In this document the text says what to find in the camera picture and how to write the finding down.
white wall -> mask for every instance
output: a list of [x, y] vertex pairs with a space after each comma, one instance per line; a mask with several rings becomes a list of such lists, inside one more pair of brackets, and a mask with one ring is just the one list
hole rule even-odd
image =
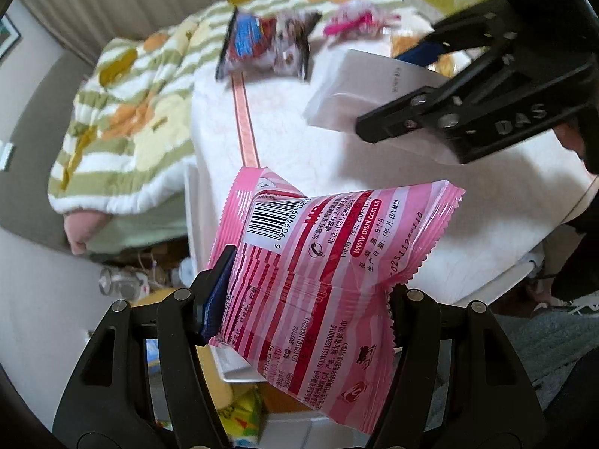
[[[65, 52], [18, 0], [8, 16], [22, 39], [0, 62], [0, 140], [10, 137], [35, 88]], [[101, 296], [99, 274], [97, 265], [0, 229], [0, 362], [47, 427], [86, 331], [113, 300]]]

gray headboard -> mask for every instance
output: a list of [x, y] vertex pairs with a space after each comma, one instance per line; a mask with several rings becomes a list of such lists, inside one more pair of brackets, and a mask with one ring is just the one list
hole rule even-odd
[[48, 202], [50, 169], [71, 120], [73, 98], [93, 69], [70, 52], [56, 61], [29, 100], [11, 136], [13, 157], [0, 174], [0, 226], [70, 252], [63, 218]]

white plastic bag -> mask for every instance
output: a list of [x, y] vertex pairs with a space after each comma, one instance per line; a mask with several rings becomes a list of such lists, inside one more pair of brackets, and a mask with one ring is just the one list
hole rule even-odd
[[[422, 86], [439, 87], [447, 81], [427, 68], [355, 50], [332, 59], [326, 75], [328, 79], [306, 106], [304, 118], [311, 126], [344, 133], [355, 133], [359, 116]], [[441, 164], [459, 165], [453, 152], [425, 129], [385, 143]]]

light switch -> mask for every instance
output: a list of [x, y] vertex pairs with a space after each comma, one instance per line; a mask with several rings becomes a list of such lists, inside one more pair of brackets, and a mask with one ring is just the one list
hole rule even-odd
[[4, 143], [0, 140], [0, 171], [6, 171], [13, 154], [14, 145], [11, 142]]

pink striped packaging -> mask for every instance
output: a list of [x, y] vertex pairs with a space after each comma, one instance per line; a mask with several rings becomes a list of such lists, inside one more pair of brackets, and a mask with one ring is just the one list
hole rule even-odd
[[395, 284], [418, 270], [464, 190], [447, 181], [307, 198], [242, 168], [212, 250], [238, 246], [218, 337], [277, 388], [371, 433], [393, 377]]

